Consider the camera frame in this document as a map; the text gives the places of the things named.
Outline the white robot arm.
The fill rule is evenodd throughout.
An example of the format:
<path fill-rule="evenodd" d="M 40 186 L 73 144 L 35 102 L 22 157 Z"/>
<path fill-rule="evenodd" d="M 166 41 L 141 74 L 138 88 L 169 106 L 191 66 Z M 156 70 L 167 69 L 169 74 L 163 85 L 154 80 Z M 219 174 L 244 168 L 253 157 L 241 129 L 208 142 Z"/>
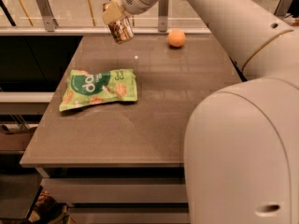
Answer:
<path fill-rule="evenodd" d="M 120 42 L 127 18 L 158 0 L 111 0 L 103 21 Z M 192 112 L 184 169 L 192 224 L 298 224 L 298 33 L 251 0 L 187 0 L 242 72 Z"/>

